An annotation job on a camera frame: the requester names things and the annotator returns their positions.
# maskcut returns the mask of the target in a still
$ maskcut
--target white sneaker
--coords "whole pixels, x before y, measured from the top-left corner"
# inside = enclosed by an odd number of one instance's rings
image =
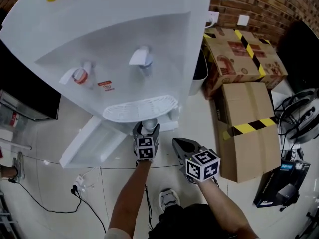
[[[159,194],[159,207],[164,212],[168,206],[180,205],[178,194],[173,189],[164,189]]]
[[[18,171],[17,175],[14,177],[16,182],[20,182],[20,179],[24,179],[24,163],[23,163],[23,154],[22,152],[18,153],[17,158],[13,158],[13,167]]]

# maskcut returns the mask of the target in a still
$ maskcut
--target cardboard box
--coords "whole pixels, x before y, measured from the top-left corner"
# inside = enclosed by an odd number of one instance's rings
[[[282,159],[282,165],[265,174],[254,204],[257,207],[282,205],[297,193],[309,170],[304,161]]]
[[[223,83],[264,82],[271,90],[287,76],[267,40],[258,39],[250,32],[240,31],[240,34],[249,44],[250,52],[245,48],[247,45],[244,46],[245,40],[232,29],[217,27],[205,31],[203,50],[209,71],[204,83],[206,99],[211,99]]]
[[[243,182],[280,166],[277,125],[271,123],[274,112],[264,83],[223,84],[215,104],[222,177]]]

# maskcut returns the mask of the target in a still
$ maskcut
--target cardboard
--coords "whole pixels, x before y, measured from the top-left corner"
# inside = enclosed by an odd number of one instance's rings
[[[232,126],[270,118],[273,107],[264,83],[223,84],[216,94],[221,176],[243,182],[280,166],[277,125],[224,140]]]
[[[267,89],[271,90],[288,75],[269,43],[259,40],[250,32],[240,32],[251,46],[266,75],[260,78],[256,64],[234,30],[208,28],[203,42],[209,71],[204,83],[206,99],[211,99],[223,83],[264,82]]]

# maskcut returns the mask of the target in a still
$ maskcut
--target wrist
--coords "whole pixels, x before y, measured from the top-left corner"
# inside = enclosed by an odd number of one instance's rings
[[[208,180],[205,180],[205,181],[197,181],[197,184],[200,187],[207,187],[209,185],[217,186],[217,184],[212,179],[208,179]]]
[[[151,160],[138,160],[138,166],[151,166]]]

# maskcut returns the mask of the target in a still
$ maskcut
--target red sticker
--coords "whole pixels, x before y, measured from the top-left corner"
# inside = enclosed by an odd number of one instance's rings
[[[111,81],[104,81],[104,82],[99,82],[98,85],[103,86],[104,91],[110,91],[110,90],[114,90],[114,88],[112,88],[111,83],[112,83]]]
[[[11,121],[10,121],[10,126],[15,126],[15,120],[16,120],[16,116],[17,116],[17,113],[16,112],[13,112],[12,113],[12,117],[11,117]]]

